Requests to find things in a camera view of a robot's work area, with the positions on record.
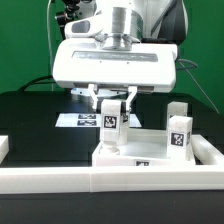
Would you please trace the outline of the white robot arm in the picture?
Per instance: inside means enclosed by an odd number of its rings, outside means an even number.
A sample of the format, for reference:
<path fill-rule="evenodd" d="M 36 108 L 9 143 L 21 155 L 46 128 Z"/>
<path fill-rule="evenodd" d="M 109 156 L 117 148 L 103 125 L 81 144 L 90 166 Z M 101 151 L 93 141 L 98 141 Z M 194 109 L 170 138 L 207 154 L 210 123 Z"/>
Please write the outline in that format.
<path fill-rule="evenodd" d="M 53 78 L 62 88 L 127 91 L 121 114 L 139 92 L 169 92 L 176 82 L 178 46 L 188 18 L 183 0 L 95 0 L 81 19 L 64 26 Z"/>

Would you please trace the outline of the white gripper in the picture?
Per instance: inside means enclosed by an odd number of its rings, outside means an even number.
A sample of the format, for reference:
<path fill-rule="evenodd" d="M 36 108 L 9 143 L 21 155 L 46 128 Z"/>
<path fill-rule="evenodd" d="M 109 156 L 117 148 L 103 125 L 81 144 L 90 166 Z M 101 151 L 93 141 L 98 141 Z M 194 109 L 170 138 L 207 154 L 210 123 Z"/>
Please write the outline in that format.
<path fill-rule="evenodd" d="M 175 44 L 141 43 L 125 33 L 105 32 L 100 15 L 70 22 L 58 47 L 53 78 L 62 88 L 86 88 L 92 109 L 99 110 L 99 89 L 124 90 L 123 122 L 139 92 L 169 92 L 176 82 Z"/>

